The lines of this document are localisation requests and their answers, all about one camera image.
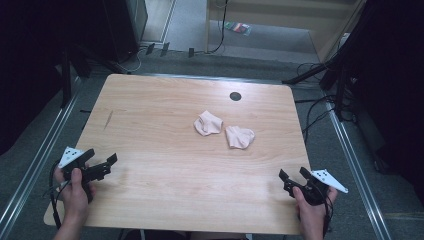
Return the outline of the person's left hand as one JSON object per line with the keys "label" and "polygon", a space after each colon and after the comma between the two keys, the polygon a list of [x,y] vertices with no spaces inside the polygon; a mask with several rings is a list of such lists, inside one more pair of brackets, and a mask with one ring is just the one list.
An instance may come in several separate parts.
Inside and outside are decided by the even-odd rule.
{"label": "person's left hand", "polygon": [[89,200],[82,186],[82,172],[74,168],[71,180],[61,187],[64,203],[64,222],[84,224],[89,214]]}

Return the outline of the black metal stand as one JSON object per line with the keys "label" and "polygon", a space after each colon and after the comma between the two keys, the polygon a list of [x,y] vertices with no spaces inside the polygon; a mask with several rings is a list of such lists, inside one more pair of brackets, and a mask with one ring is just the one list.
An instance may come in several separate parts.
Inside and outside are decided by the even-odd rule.
{"label": "black metal stand", "polygon": [[71,99],[71,67],[74,67],[78,76],[90,76],[91,69],[86,60],[87,55],[88,53],[86,49],[83,46],[77,44],[70,44],[65,46],[62,51],[62,108],[64,108]]}

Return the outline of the metal floor rail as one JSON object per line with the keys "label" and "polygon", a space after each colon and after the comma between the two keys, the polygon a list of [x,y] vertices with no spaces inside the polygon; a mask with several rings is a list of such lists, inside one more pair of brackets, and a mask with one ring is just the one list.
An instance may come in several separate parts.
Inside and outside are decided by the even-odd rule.
{"label": "metal floor rail", "polygon": [[353,179],[361,196],[367,216],[370,220],[377,240],[393,240],[387,227],[384,216],[380,210],[379,204],[372,192],[368,180],[362,170],[356,151],[350,141],[346,128],[340,122],[332,109],[331,103],[326,103],[326,108],[330,111],[329,116],[335,129],[336,135],[341,144],[347,163],[352,173]]}
{"label": "metal floor rail", "polygon": [[71,79],[71,99],[54,97],[17,142],[0,156],[0,240],[6,240],[75,105],[84,79]]}

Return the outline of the black cabinet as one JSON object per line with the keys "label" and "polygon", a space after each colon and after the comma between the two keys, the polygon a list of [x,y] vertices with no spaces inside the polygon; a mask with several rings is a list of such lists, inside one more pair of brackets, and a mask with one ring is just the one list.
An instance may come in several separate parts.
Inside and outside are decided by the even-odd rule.
{"label": "black cabinet", "polygon": [[104,52],[122,63],[138,52],[148,20],[145,0],[102,0],[105,13]]}

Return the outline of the pink sock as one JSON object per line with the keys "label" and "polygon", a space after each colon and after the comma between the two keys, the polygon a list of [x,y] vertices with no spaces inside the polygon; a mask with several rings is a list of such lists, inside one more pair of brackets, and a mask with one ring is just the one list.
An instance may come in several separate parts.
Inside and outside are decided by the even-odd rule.
{"label": "pink sock", "polygon": [[202,136],[208,136],[211,134],[219,134],[222,129],[223,121],[205,110],[199,115],[194,121],[193,125],[196,131]]}
{"label": "pink sock", "polygon": [[227,126],[225,132],[230,148],[246,149],[255,139],[255,133],[251,129],[239,126]]}

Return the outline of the colourful packet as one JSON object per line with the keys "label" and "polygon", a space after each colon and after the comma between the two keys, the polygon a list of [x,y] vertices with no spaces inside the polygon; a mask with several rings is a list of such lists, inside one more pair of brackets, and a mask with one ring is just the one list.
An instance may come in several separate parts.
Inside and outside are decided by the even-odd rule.
{"label": "colourful packet", "polygon": [[245,36],[249,36],[251,32],[250,25],[239,23],[239,22],[225,22],[224,28],[232,32],[245,35]]}

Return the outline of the person's right hand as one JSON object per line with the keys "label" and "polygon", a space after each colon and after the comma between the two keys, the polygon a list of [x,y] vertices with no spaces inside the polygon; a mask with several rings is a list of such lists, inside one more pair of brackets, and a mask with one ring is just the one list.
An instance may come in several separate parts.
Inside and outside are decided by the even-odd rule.
{"label": "person's right hand", "polygon": [[325,205],[310,205],[304,198],[302,191],[298,187],[293,188],[293,194],[296,200],[296,207],[300,217],[300,226],[304,233],[322,232],[324,229],[324,217],[327,210]]}

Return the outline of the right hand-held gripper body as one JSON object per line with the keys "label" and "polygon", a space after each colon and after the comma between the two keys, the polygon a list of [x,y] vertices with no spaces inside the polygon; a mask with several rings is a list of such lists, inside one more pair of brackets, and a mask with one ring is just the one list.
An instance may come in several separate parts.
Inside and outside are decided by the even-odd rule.
{"label": "right hand-held gripper body", "polygon": [[313,176],[313,179],[306,181],[305,185],[301,185],[289,178],[284,183],[283,189],[289,193],[290,197],[294,197],[293,188],[298,187],[305,200],[312,206],[321,205],[326,202],[327,192],[329,187],[348,193],[349,190],[343,186],[334,176],[332,176],[326,169],[323,170],[311,170],[309,171]]}

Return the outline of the light wooden shelf unit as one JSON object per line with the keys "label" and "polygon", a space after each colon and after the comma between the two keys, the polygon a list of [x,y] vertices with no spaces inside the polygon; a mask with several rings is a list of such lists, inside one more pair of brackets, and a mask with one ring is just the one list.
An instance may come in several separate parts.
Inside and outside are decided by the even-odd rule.
{"label": "light wooden shelf unit", "polygon": [[205,0],[205,50],[211,20],[280,26],[309,31],[320,62],[330,58],[352,30],[367,0]]}

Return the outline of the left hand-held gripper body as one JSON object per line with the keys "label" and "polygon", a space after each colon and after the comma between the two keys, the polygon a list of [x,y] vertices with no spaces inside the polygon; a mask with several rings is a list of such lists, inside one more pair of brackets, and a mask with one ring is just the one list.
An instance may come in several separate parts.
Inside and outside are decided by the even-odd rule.
{"label": "left hand-held gripper body", "polygon": [[62,155],[58,168],[63,171],[66,181],[71,179],[71,172],[74,168],[79,168],[82,172],[82,186],[85,190],[89,202],[93,200],[89,183],[94,180],[101,181],[107,174],[111,173],[111,166],[106,161],[95,166],[88,167],[86,162],[81,162],[79,157],[86,151],[67,147]]}

